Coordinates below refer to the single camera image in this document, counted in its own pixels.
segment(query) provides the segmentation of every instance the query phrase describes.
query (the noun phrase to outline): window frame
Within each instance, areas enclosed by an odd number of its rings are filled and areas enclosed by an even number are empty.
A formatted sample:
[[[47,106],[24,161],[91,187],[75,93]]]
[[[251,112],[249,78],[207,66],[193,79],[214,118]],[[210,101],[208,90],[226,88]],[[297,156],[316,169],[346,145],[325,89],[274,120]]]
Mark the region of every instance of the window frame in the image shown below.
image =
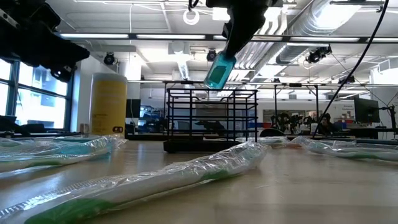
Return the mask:
[[[40,88],[27,86],[24,84],[18,83],[19,80],[19,68],[21,63],[14,62],[11,64],[10,69],[10,77],[9,80],[3,80],[0,78],[0,83],[4,83],[8,85],[8,97],[7,97],[7,105],[6,105],[6,115],[15,116],[17,110],[17,99],[18,99],[18,88],[30,90],[34,93],[41,93],[48,96],[59,97],[65,99],[65,117],[63,120],[63,128],[45,128],[46,131],[70,131],[70,121],[72,115],[72,94],[73,94],[73,82],[74,76],[68,82],[67,94],[61,95],[58,93],[54,93],[52,91],[43,90]]]

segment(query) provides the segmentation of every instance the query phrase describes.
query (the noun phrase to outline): ceiling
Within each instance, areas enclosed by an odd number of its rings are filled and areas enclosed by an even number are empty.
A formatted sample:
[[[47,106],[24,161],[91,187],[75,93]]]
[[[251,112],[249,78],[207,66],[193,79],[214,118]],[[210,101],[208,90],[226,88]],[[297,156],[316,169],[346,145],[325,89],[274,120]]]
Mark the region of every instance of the ceiling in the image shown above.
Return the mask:
[[[220,34],[225,23],[225,21],[214,21],[211,9],[205,7],[198,7],[199,10],[202,10],[199,13],[200,19],[197,24],[191,26],[183,20],[183,13],[187,8],[184,5],[171,6],[166,4],[162,8],[160,4],[138,6],[79,1],[81,0],[47,0],[64,20],[58,27],[60,32]],[[289,8],[287,11],[287,20],[291,21],[309,2],[310,0],[296,0],[297,6]],[[398,12],[398,1],[391,1],[388,10],[390,13],[386,14],[378,35],[394,36],[398,34],[398,26],[396,26],[398,14],[394,13]],[[378,19],[378,13],[357,12],[347,23],[335,30],[333,35],[370,35]],[[142,74],[145,75],[146,79],[151,79],[158,74],[171,75],[173,70],[178,70],[176,62],[165,59],[168,55],[169,41],[91,40],[80,43],[94,46],[95,50],[92,54],[98,58],[105,55],[105,51],[101,50],[104,46],[136,46],[146,61],[146,66],[142,67]],[[204,72],[211,67],[211,63],[206,61],[207,50],[216,49],[219,51],[224,47],[224,42],[188,42],[188,44],[196,49],[203,49],[196,50],[195,56],[192,56],[191,60],[187,62],[189,70]],[[357,62],[365,46],[332,44],[331,48],[342,65],[350,69]],[[126,59],[128,52],[115,52],[115,56],[119,59]],[[357,70],[356,78],[361,82],[368,81],[368,68],[391,56],[398,56],[398,45],[373,44],[364,62]],[[282,82],[327,82],[331,80],[330,77],[345,71],[345,68],[332,56],[328,56],[320,63],[311,66],[304,62],[302,57],[293,66],[285,68],[282,73],[283,76],[279,78]]]

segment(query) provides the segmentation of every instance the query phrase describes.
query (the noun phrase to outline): security camera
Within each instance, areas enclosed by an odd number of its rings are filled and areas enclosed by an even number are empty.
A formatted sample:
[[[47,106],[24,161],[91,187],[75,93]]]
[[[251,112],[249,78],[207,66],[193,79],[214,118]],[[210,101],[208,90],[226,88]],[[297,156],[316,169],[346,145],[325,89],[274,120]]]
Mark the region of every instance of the security camera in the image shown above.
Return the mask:
[[[207,61],[208,62],[214,62],[214,60],[216,59],[217,53],[216,50],[209,50],[209,52],[207,53]]]
[[[114,52],[106,53],[106,56],[104,58],[104,63],[105,63],[105,65],[114,65],[116,63],[116,59],[114,57]]]

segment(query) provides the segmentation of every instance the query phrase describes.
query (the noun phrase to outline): computer monitor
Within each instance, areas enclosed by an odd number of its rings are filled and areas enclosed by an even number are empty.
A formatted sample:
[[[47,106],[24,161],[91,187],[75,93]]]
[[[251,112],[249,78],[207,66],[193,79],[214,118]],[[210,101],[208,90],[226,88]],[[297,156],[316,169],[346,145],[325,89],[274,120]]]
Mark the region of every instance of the computer monitor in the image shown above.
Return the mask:
[[[380,123],[379,102],[376,100],[354,99],[355,120],[360,123]]]
[[[141,110],[141,100],[127,100],[126,118],[139,118]]]

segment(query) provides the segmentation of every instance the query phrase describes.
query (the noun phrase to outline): blue object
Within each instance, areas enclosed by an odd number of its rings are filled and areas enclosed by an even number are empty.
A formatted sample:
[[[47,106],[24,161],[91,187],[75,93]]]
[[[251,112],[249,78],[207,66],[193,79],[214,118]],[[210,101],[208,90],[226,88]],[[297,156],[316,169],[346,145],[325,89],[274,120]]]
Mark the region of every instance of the blue object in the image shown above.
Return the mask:
[[[224,52],[220,52],[215,58],[215,61],[205,78],[205,85],[211,89],[222,89],[225,86],[235,63],[235,57],[226,58]]]

